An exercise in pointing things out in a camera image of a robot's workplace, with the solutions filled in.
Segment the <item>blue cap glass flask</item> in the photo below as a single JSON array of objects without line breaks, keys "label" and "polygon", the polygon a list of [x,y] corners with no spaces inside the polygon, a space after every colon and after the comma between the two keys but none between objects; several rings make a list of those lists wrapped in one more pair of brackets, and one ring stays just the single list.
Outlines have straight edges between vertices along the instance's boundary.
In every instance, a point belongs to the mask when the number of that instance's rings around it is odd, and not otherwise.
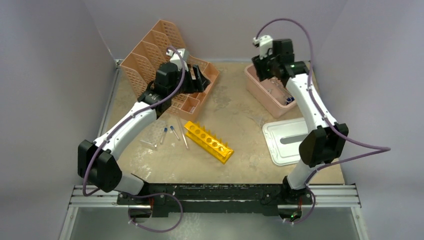
[{"label": "blue cap glass flask", "polygon": [[294,97],[288,97],[287,99],[286,99],[286,101],[285,101],[285,104],[286,105],[288,105],[288,104],[290,104],[290,103],[292,103],[293,101],[295,100],[295,98]]}]

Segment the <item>yellow test tube rack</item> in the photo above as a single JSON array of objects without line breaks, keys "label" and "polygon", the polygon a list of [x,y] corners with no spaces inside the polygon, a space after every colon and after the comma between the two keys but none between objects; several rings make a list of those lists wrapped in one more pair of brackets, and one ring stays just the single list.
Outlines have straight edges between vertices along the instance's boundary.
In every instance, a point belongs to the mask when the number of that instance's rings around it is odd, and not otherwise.
[{"label": "yellow test tube rack", "polygon": [[187,130],[185,133],[186,137],[216,158],[223,165],[225,165],[234,154],[234,150],[229,147],[227,142],[224,142],[221,138],[212,134],[212,132],[209,129],[206,129],[204,125],[188,121],[184,125],[184,128]]}]

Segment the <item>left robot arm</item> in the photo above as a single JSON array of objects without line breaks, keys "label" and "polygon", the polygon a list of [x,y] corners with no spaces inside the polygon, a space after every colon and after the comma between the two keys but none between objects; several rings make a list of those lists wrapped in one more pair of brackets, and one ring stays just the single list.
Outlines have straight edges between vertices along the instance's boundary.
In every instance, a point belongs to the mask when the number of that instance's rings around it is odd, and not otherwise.
[{"label": "left robot arm", "polygon": [[82,194],[88,197],[99,190],[120,191],[128,193],[138,205],[146,203],[149,191],[144,180],[124,173],[118,159],[140,132],[171,107],[174,97],[202,93],[210,83],[197,64],[162,63],[121,120],[95,140],[83,140],[79,144],[77,172],[83,179]]}]

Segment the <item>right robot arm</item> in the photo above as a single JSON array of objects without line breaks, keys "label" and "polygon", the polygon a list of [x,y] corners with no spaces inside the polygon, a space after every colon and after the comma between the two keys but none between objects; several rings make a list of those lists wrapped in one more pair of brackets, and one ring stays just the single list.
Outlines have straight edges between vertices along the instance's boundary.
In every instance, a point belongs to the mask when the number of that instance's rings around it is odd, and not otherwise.
[{"label": "right robot arm", "polygon": [[308,134],[300,143],[299,162],[284,178],[286,185],[280,196],[288,204],[300,198],[319,167],[338,159],[344,149],[349,129],[328,112],[313,85],[313,71],[303,61],[295,61],[291,39],[273,39],[269,35],[255,37],[253,45],[259,54],[251,60],[260,81],[278,79],[289,94],[294,97],[302,113]]}]

